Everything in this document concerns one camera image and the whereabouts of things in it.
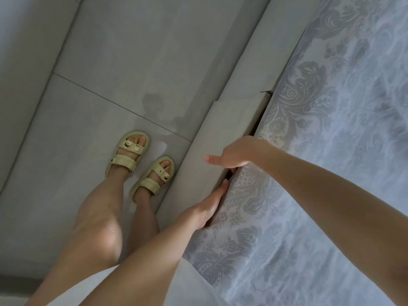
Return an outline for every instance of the forearm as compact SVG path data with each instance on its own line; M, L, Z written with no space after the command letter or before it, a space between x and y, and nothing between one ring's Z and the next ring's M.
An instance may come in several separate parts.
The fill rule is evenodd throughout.
M353 183L257 140L251 161L308 213L377 284L408 267L408 218Z
M115 269L81 305L163 305L197 219L182 215Z

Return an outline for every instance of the mattress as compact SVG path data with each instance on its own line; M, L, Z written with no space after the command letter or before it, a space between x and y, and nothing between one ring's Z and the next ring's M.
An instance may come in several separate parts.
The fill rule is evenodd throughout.
M255 135L408 214L407 123L408 0L321 0ZM184 258L231 305L392 305L253 164Z

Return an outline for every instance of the leg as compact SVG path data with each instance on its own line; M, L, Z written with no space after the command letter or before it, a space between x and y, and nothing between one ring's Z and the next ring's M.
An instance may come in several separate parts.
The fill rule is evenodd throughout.
M160 165L164 167L167 172L170 171L169 161L163 161ZM164 185L164 182L155 172L151 172L148 177L157 181L161 186ZM159 233L159 224L157 223L156 215L150 204L151 196L152 193L144 187L140 187L133 196L137 207L135 215L133 216L132 228L128 240L128 256Z
M144 145L144 137L129 140ZM133 159L137 154L119 149L118 153ZM112 166L108 178L84 200L75 220L68 244L44 282L27 303L46 305L87 277L115 266L122 251L120 216L123 205L123 183L129 170Z

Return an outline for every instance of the patterned bed sheet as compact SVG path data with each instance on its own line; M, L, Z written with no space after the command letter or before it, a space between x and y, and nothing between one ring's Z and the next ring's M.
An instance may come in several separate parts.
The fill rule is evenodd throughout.
M408 0L322 0L256 136L408 213ZM392 305L249 164L184 258L231 305Z

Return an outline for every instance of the sandal strap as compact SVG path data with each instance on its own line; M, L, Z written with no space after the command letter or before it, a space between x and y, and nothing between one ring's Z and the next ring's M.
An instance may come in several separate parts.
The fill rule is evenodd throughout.
M158 182L154 181L153 179L146 177L140 182L140 187L145 187L148 190L150 190L153 195L157 195L159 193L159 190L161 186L159 185Z
M165 183L170 179L170 174L166 172L160 163L157 163L154 167L152 167L152 170L154 170L156 174L159 175L160 179Z
M136 161L124 154L115 154L110 164L117 164L126 167L130 172L136 168Z
M125 149L126 151L130 151L131 153L135 153L135 154L142 154L142 151L144 149L144 146L140 146L139 144L133 143L130 140L125 140L125 142L123 144L120 144L119 146L120 148Z

